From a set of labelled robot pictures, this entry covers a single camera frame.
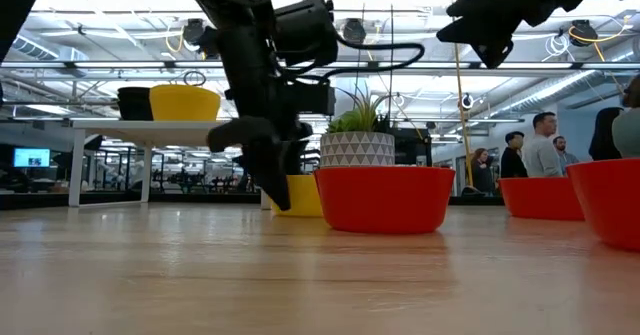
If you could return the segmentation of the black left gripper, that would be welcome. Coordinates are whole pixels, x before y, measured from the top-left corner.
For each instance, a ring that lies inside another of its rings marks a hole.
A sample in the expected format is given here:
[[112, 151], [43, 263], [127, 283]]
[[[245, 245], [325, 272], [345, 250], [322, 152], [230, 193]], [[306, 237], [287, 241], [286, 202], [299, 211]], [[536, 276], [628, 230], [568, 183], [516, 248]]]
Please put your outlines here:
[[284, 152], [269, 120], [284, 122], [310, 111], [310, 86], [290, 70], [278, 69], [281, 61], [291, 66], [310, 59], [308, 27], [289, 14], [221, 12], [219, 54], [227, 93], [241, 117], [210, 129], [207, 146], [219, 153], [240, 145], [241, 166], [281, 210], [289, 210], [287, 175], [301, 174], [301, 156], [313, 128], [301, 124]]

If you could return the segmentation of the yellow mini bowl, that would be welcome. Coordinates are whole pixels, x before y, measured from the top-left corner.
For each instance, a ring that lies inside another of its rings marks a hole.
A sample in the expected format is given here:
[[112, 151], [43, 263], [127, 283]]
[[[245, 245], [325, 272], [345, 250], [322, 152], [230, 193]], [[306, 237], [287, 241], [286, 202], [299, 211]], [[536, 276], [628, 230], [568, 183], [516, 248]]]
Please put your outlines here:
[[275, 202], [270, 201], [272, 214], [287, 217], [321, 218], [323, 216], [322, 206], [315, 177], [312, 174], [288, 175], [287, 181], [291, 208], [283, 211]]
[[149, 101], [156, 121], [215, 121], [220, 96], [190, 85], [158, 85], [150, 89]]

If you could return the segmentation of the red mini bowl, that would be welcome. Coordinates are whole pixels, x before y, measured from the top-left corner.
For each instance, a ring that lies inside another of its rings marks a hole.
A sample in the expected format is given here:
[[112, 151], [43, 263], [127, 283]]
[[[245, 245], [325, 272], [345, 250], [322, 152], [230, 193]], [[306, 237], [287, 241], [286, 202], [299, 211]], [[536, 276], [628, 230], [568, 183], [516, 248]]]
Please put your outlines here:
[[500, 189], [512, 217], [584, 221], [580, 203], [567, 177], [501, 178]]
[[366, 234], [424, 234], [443, 223], [455, 172], [436, 167], [336, 167], [314, 172], [331, 228]]
[[640, 252], [640, 158], [567, 168], [587, 224], [600, 241]]

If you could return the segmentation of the black bowl with floral inside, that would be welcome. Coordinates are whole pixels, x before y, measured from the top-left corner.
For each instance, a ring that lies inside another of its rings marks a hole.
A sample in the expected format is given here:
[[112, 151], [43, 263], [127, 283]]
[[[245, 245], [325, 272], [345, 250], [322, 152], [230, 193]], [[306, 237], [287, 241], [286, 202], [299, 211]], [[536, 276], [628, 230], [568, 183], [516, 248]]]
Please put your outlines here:
[[152, 121], [153, 114], [147, 87], [122, 87], [118, 89], [118, 107], [121, 118], [128, 121]]

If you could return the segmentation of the succulent in patterned white pot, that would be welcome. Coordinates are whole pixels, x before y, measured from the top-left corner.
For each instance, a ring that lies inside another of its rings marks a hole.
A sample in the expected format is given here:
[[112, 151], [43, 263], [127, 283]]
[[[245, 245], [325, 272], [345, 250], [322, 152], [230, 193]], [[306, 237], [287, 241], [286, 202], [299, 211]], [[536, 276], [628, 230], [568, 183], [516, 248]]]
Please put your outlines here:
[[389, 115], [378, 108], [389, 95], [347, 92], [353, 108], [331, 120], [320, 139], [320, 168], [386, 167], [395, 165], [395, 137]]

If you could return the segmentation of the long ceiling light bar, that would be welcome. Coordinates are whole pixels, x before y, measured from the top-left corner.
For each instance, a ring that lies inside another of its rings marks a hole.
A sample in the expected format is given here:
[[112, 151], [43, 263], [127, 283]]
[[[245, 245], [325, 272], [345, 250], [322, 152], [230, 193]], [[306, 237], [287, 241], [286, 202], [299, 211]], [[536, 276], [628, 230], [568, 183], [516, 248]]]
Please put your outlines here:
[[[457, 124], [461, 123], [462, 120], [455, 118], [392, 118], [390, 121], [392, 122], [413, 122], [413, 123], [452, 123]], [[487, 123], [487, 124], [498, 124], [498, 123], [523, 123], [525, 120], [522, 118], [516, 119], [466, 119], [465, 122], [469, 123]]]

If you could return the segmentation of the black machine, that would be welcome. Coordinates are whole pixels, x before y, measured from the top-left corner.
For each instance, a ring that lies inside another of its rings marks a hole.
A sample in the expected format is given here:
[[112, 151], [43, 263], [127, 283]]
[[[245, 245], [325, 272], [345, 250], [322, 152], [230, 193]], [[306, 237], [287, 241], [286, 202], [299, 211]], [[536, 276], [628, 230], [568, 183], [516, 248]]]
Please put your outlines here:
[[395, 164], [431, 167], [432, 137], [427, 129], [393, 128]]

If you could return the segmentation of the white perforated metal shelf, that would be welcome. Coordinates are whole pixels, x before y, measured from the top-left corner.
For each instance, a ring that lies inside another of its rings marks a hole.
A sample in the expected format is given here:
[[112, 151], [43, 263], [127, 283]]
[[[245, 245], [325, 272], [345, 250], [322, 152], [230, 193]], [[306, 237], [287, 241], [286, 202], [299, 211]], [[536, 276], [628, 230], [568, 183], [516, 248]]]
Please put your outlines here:
[[152, 152], [167, 145], [204, 147], [206, 135], [226, 121], [128, 121], [113, 119], [76, 119], [71, 121], [74, 134], [68, 206], [81, 207], [80, 194], [85, 139], [88, 135], [105, 135], [132, 142], [144, 150], [143, 186], [140, 203], [148, 203], [151, 184]]

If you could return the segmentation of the person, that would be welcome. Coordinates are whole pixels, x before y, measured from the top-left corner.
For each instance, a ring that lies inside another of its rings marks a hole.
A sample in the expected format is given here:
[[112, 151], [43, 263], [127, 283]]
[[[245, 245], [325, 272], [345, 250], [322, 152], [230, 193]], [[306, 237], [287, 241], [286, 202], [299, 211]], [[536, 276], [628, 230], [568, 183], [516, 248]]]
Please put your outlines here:
[[566, 176], [567, 167], [579, 163], [580, 160], [567, 151], [567, 141], [563, 136], [556, 136], [553, 139], [553, 145], [558, 153], [562, 173]]
[[640, 74], [624, 90], [626, 110], [613, 122], [613, 142], [622, 158], [640, 158]]
[[524, 143], [524, 134], [519, 131], [505, 135], [506, 148], [501, 156], [502, 178], [526, 178], [526, 167], [521, 158], [521, 149]]
[[623, 109], [620, 107], [607, 107], [597, 113], [589, 147], [589, 155], [594, 161], [621, 158], [620, 152], [614, 145], [612, 125], [622, 112]]
[[491, 165], [494, 158], [485, 148], [474, 151], [471, 159], [473, 186], [480, 192], [491, 195], [495, 191]]
[[553, 112], [542, 112], [533, 118], [533, 135], [524, 141], [522, 159], [531, 178], [562, 177], [559, 155], [551, 137], [557, 132]]

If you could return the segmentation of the lit computer monitor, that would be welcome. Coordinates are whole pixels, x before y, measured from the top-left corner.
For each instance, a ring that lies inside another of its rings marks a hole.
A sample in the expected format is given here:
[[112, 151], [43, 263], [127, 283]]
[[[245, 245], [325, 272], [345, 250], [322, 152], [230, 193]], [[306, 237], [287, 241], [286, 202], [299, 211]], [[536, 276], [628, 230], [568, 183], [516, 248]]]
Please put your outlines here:
[[48, 168], [51, 153], [45, 148], [15, 148], [13, 166], [16, 168]]

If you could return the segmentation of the silver ventilation duct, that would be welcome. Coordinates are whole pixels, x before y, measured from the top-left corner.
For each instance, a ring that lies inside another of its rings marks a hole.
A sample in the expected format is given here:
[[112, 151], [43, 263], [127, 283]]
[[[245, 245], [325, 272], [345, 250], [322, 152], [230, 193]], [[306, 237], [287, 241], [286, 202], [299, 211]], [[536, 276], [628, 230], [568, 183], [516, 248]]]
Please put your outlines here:
[[553, 99], [559, 94], [572, 89], [574, 86], [586, 83], [596, 77], [600, 77], [602, 74], [602, 71], [586, 70], [578, 71], [564, 77], [544, 80], [539, 84], [517, 93], [509, 100], [500, 103], [495, 109], [491, 110], [487, 117], [494, 118], [509, 111], [518, 111], [522, 107], [535, 105], [547, 99]]

